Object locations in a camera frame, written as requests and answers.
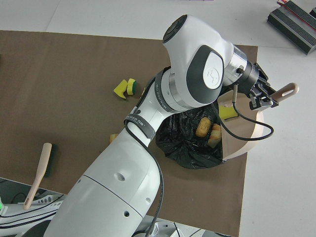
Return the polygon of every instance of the brown mat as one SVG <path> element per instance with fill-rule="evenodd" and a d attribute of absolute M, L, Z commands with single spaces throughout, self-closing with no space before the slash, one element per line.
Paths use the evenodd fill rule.
<path fill-rule="evenodd" d="M 257 47 L 242 50 L 256 61 Z M 160 40 L 0 31 L 0 177 L 32 184 L 50 142 L 58 153 L 41 187 L 68 193 L 169 63 Z M 113 89 L 128 78 L 138 81 L 137 93 L 123 100 Z M 160 217 L 237 236 L 246 155 L 187 170 L 151 149 L 165 176 Z"/>

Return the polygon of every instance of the white robotic arm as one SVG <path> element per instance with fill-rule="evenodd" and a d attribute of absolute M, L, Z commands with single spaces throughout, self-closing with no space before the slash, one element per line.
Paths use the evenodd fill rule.
<path fill-rule="evenodd" d="M 45 237 L 131 237 L 159 188 L 158 166 L 146 147 L 162 121 L 212 103 L 222 85 L 238 82 L 249 94 L 258 79 L 258 68 L 243 52 L 193 16 L 177 19 L 163 44 L 171 68 L 150 81 L 145 95 L 126 117 L 128 129 L 122 130 L 77 181 Z"/>

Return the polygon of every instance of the white floor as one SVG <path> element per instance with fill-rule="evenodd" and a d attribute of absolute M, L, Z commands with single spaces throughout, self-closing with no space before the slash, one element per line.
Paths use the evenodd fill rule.
<path fill-rule="evenodd" d="M 258 45 L 275 89 L 300 92 L 265 111 L 276 132 L 249 153 L 239 235 L 316 236 L 314 97 L 316 52 L 306 56 L 267 22 L 277 0 L 0 0 L 0 29 L 162 39 L 182 14 L 235 44 Z M 295 0 L 310 11 L 315 0 Z"/>

